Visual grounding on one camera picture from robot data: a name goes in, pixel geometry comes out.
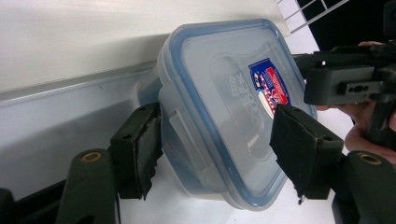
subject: white surface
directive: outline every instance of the white surface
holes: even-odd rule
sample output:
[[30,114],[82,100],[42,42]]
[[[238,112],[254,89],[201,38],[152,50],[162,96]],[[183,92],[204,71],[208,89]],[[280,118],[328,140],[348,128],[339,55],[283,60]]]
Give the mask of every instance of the white surface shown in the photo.
[[286,36],[285,41],[292,54],[313,53],[319,50],[318,44],[308,26],[305,26],[293,35]]
[[[303,14],[303,10],[311,6],[311,4],[315,4],[319,1],[320,4],[323,5],[324,10],[318,12],[313,18],[307,20]],[[309,2],[305,2],[305,5],[302,6],[298,5],[297,0],[279,0],[277,4],[283,17],[285,18],[286,24],[288,25],[290,32],[294,34],[305,26],[311,24],[312,22],[324,17],[325,15],[340,7],[347,1],[349,0],[340,0],[340,2],[331,7],[328,7],[323,0],[312,0]]]
[[289,33],[275,0],[2,0],[0,91],[154,61],[184,23],[255,18]]

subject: plastic food container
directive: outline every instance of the plastic food container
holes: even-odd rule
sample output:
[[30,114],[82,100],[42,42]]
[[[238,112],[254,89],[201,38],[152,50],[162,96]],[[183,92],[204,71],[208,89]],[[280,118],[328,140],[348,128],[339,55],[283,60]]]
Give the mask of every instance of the plastic food container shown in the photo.
[[304,81],[268,20],[183,25],[157,61],[163,150],[192,196],[261,211],[286,176],[269,146],[276,104],[304,103]]

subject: screw hole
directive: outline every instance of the screw hole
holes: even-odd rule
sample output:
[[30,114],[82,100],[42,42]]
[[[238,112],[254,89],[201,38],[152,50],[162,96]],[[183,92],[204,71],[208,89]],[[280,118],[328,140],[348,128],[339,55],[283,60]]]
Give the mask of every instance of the screw hole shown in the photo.
[[100,152],[89,152],[81,157],[82,162],[94,162],[99,161],[102,158],[102,154]]
[[361,160],[364,161],[364,162],[367,162],[367,163],[372,164],[372,165],[380,165],[380,164],[382,164],[382,161],[379,160],[376,157],[373,157],[371,155],[364,154],[364,153],[361,153],[360,155],[361,155],[360,156]]
[[354,92],[361,92],[363,91],[363,86],[357,86],[355,89],[353,89]]
[[130,139],[130,138],[132,138],[132,136],[131,136],[130,134],[125,134],[125,135],[122,137],[122,139],[124,139],[124,140]]
[[93,215],[87,215],[80,219],[77,224],[92,224],[95,221],[95,217]]

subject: finger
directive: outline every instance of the finger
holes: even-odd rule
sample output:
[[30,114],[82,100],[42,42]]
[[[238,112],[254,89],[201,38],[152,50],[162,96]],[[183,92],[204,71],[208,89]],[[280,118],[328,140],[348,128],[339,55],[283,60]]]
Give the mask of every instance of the finger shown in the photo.
[[317,105],[317,110],[327,110],[330,108],[340,109],[353,119],[361,117],[363,109],[368,105],[368,103],[352,104],[352,105]]
[[376,41],[363,41],[360,42],[358,46],[372,46],[372,45],[382,45],[382,43]]
[[317,105],[316,108],[317,110],[324,111],[330,109],[331,107],[329,105]]
[[375,105],[370,104],[368,102],[355,104],[355,105],[339,105],[335,108],[338,108],[342,112],[349,115],[353,120],[359,122],[361,119],[370,120],[370,118],[366,118],[365,116],[370,116],[373,114]]
[[346,148],[349,151],[362,150],[372,152],[378,156],[383,157],[389,162],[396,164],[396,152],[389,148],[381,147],[379,145],[373,144],[370,141],[362,137],[363,132],[357,128],[353,127],[351,131],[346,135]]
[[396,132],[396,110],[393,111],[389,118],[389,127]]

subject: black metal bracket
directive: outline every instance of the black metal bracket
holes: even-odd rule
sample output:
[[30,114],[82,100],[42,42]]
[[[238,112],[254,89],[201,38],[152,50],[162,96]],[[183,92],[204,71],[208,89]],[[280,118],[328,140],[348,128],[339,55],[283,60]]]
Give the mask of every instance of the black metal bracket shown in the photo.
[[339,47],[296,57],[306,77],[304,101],[310,105],[376,102],[365,137],[396,150],[389,117],[396,109],[396,42],[371,47]]
[[278,105],[271,135],[277,162],[298,196],[327,199],[336,193],[338,224],[396,223],[396,170],[365,151],[341,151],[344,142],[304,111]]
[[137,108],[110,143],[108,150],[81,152],[66,180],[17,202],[0,189],[0,223],[120,223],[119,196],[146,199],[163,154],[160,104]]

